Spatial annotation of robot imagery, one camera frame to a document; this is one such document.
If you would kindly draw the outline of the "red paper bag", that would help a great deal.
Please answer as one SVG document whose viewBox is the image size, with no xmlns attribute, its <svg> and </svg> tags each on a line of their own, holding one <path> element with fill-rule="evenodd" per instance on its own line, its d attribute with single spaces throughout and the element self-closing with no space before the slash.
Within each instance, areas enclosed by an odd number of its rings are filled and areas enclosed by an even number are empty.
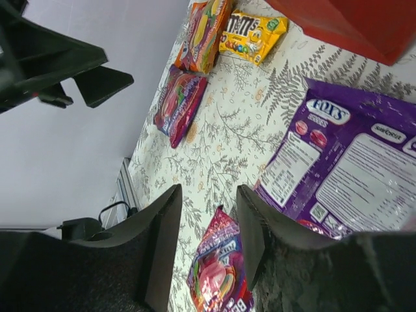
<svg viewBox="0 0 416 312">
<path fill-rule="evenodd" d="M 305 35 L 392 66 L 415 41 L 415 1 L 270 0 Z"/>
</svg>

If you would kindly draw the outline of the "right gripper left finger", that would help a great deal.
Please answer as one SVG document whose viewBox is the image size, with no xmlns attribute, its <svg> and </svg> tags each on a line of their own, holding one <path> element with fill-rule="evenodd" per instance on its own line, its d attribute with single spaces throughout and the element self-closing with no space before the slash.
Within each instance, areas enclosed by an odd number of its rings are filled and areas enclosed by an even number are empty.
<svg viewBox="0 0 416 312">
<path fill-rule="evenodd" d="M 182 188 L 86 240 L 1 233 L 2 311 L 166 311 Z"/>
</svg>

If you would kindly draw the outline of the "purple candy packet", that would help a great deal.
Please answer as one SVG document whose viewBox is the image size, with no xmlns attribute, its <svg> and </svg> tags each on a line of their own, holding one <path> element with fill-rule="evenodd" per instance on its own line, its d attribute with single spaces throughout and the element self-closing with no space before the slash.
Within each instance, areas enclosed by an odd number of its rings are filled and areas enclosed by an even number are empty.
<svg viewBox="0 0 416 312">
<path fill-rule="evenodd" d="M 171 65 L 157 102 L 153 124 L 175 149 L 189 130 L 207 86 L 207 78 Z"/>
<path fill-rule="evenodd" d="M 197 311 L 252 311 L 239 225 L 217 207 L 190 266 L 187 285 Z"/>
</svg>

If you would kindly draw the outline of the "yellow chocolate candy packet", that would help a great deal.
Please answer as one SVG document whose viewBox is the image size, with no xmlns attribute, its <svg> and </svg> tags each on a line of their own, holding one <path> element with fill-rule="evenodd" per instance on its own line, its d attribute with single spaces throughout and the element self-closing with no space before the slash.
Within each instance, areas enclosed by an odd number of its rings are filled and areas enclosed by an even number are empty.
<svg viewBox="0 0 416 312">
<path fill-rule="evenodd" d="M 269 18 L 235 10 L 222 33 L 219 52 L 230 51 L 259 65 L 287 32 L 288 24 L 286 17 Z"/>
</svg>

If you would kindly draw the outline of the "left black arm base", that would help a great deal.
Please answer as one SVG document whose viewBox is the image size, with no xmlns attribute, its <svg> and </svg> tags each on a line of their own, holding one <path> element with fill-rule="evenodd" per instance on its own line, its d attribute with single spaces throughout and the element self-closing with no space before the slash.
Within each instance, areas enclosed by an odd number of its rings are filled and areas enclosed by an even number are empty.
<svg viewBox="0 0 416 312">
<path fill-rule="evenodd" d="M 62 240 L 64 241 L 76 241 L 76 240 L 87 240 L 92 238 L 94 235 L 104 230 L 103 221 L 101 215 L 115 207 L 123 205 L 127 209 L 127 218 L 138 213 L 137 207 L 131 207 L 126 201 L 116 201 L 105 208 L 103 208 L 98 214 L 98 218 L 78 218 L 63 221 L 60 226 L 57 227 L 61 230 Z"/>
</svg>

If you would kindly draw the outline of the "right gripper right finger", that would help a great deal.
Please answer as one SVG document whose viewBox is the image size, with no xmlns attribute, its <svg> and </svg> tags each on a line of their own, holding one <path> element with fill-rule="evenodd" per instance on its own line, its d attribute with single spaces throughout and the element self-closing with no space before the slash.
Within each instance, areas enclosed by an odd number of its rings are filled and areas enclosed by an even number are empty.
<svg viewBox="0 0 416 312">
<path fill-rule="evenodd" d="M 333 240 L 237 188 L 246 281 L 256 311 L 414 311 L 414 232 Z"/>
</svg>

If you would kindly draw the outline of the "large purple snack packet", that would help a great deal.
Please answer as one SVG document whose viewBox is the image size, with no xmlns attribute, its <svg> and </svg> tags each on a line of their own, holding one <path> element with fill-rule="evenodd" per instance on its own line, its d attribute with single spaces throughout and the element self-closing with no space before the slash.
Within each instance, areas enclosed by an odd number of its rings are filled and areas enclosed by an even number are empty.
<svg viewBox="0 0 416 312">
<path fill-rule="evenodd" d="M 358 231 L 413 231 L 415 105 L 314 79 L 306 83 L 255 193 L 337 240 Z"/>
</svg>

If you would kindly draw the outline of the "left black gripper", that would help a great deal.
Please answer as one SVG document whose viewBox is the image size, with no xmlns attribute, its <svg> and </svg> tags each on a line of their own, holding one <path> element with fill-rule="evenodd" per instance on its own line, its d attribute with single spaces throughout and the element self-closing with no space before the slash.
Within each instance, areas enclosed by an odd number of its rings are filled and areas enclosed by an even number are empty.
<svg viewBox="0 0 416 312">
<path fill-rule="evenodd" d="M 23 17 L 27 1 L 1 2 L 1 112 L 34 98 L 56 107 L 73 99 L 61 82 L 73 78 L 92 109 L 134 83 L 133 76 L 101 66 L 104 50 Z"/>
</svg>

